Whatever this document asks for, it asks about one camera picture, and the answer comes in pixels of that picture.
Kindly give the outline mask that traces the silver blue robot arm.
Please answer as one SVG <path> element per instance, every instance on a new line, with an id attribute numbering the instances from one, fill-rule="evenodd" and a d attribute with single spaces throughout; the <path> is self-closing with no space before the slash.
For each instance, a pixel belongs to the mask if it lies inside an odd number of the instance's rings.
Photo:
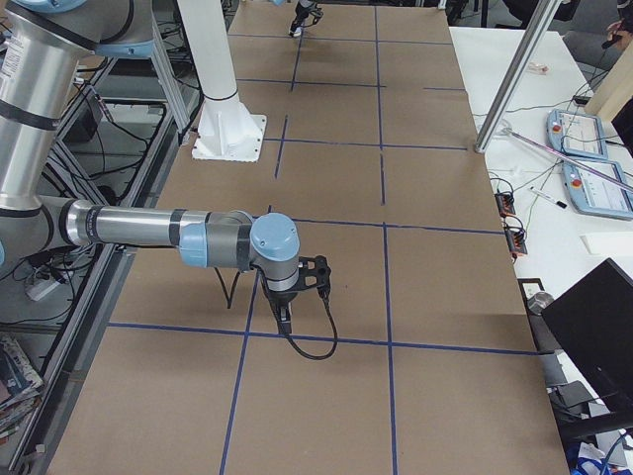
<path id="1" fill-rule="evenodd" d="M 174 247 L 190 266 L 257 270 L 279 332 L 288 334 L 305 266 L 287 216 L 109 207 L 37 193 L 79 61 L 151 56 L 150 3 L 10 1 L 6 12 L 12 35 L 1 65 L 2 262 L 65 244 Z"/>

